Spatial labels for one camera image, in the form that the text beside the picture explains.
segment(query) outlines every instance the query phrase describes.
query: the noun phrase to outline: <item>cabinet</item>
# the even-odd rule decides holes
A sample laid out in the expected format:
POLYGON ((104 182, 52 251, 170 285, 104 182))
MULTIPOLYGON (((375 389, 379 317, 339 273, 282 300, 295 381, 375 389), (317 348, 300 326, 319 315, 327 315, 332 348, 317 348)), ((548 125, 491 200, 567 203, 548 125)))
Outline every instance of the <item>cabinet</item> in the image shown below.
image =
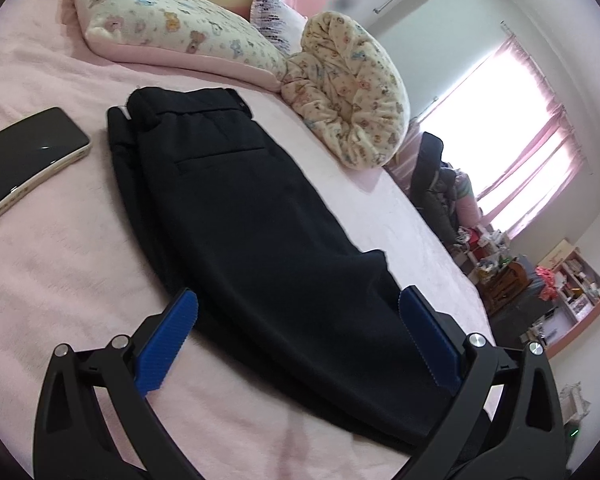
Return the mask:
POLYGON ((555 356, 579 336, 600 314, 600 275, 576 247, 562 241, 542 262, 550 262, 558 298, 553 309, 526 333, 555 356))

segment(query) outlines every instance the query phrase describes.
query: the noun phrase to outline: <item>black pants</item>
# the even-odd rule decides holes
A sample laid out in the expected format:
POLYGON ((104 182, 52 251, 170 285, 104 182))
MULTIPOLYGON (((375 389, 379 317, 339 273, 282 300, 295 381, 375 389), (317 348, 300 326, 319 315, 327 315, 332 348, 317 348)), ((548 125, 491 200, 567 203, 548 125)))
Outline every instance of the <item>black pants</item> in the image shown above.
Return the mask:
POLYGON ((398 318, 384 253, 349 241, 234 90, 143 88, 127 110, 109 110, 122 199, 165 288, 197 293, 200 332, 333 424, 421 444, 450 396, 398 318))

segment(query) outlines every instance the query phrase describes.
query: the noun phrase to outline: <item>shelf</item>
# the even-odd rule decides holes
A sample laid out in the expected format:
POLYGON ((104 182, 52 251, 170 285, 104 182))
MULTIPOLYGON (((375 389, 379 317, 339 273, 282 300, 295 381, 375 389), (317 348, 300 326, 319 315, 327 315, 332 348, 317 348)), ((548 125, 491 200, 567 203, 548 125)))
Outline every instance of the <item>shelf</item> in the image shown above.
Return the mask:
POLYGON ((571 308, 571 305, 569 304, 569 302, 565 299, 564 294, 562 292, 560 292, 560 294, 561 294, 562 300, 564 301, 564 305, 562 305, 560 308, 567 313, 567 315, 569 316, 569 319, 571 319, 572 325, 576 325, 576 323, 578 322, 578 316, 571 308))
POLYGON ((575 282, 576 286, 581 288, 582 291, 588 296, 587 294, 587 289, 584 287, 583 283, 580 281, 580 279, 573 273, 573 271, 569 268, 569 266, 566 263, 566 260, 564 262, 562 262, 560 264, 560 270, 562 272, 566 272, 567 276, 569 278, 571 278, 571 281, 575 282))
POLYGON ((558 306, 551 317, 542 322, 546 344, 551 346, 553 343, 560 341, 574 327, 575 323, 573 313, 563 305, 558 306))
POLYGON ((578 251, 573 251, 562 263, 562 268, 567 272, 571 279, 578 283, 578 286, 582 288, 584 293, 589 297, 592 304, 596 304, 600 297, 597 294, 594 294, 593 289, 590 288, 589 283, 595 282, 596 286, 600 288, 600 275, 589 265, 589 263, 582 257, 582 255, 578 251), (568 266, 568 261, 576 260, 582 266, 582 272, 586 276, 586 279, 583 280, 576 273, 571 270, 568 266))
POLYGON ((575 316, 575 319, 576 319, 576 323, 579 323, 589 315, 589 313, 593 309, 593 305, 594 304, 591 302, 589 297, 586 294, 583 294, 577 300, 571 301, 568 308, 569 308, 569 310, 571 310, 571 312, 573 312, 573 315, 575 316), (582 306, 582 308, 580 308, 576 312, 575 307, 579 306, 581 303, 586 303, 586 304, 584 304, 582 306))
POLYGON ((562 336, 555 343, 550 344, 546 348, 546 356, 551 359, 557 356, 562 350, 567 348, 570 343, 573 343, 585 329, 595 321, 600 315, 600 301, 595 304, 589 314, 582 319, 582 321, 576 323, 571 330, 569 330, 564 336, 562 336))

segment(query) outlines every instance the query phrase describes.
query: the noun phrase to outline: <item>screw head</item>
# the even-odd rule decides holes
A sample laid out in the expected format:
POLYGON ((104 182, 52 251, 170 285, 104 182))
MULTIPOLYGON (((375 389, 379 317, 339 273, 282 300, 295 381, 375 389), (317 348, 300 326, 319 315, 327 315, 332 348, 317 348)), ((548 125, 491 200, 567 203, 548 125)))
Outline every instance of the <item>screw head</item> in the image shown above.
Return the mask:
POLYGON ((123 349, 128 344, 129 336, 127 335, 117 335, 111 340, 111 346, 117 350, 123 349))
POLYGON ((68 353, 69 353, 69 345, 67 345, 65 343, 59 344, 54 349, 54 355, 56 355, 56 357, 64 357, 68 353))
POLYGON ((477 348, 481 348, 487 344, 487 340, 482 334, 475 333, 469 336, 469 343, 477 348))
POLYGON ((531 344, 529 344, 529 350, 534 355, 540 355, 540 354, 542 354, 542 352, 544 352, 544 350, 542 349, 542 345, 535 341, 533 341, 531 344))

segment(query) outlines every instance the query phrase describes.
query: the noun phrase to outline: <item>floral blanket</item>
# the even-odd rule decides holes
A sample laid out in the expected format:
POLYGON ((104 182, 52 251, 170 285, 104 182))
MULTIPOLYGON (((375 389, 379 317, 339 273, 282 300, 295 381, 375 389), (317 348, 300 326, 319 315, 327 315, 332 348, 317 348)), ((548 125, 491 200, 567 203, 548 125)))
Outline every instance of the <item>floral blanket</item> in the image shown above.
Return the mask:
POLYGON ((407 92, 387 52, 338 12, 310 18, 301 46, 287 60, 283 99, 345 166, 387 163, 410 116, 407 92))

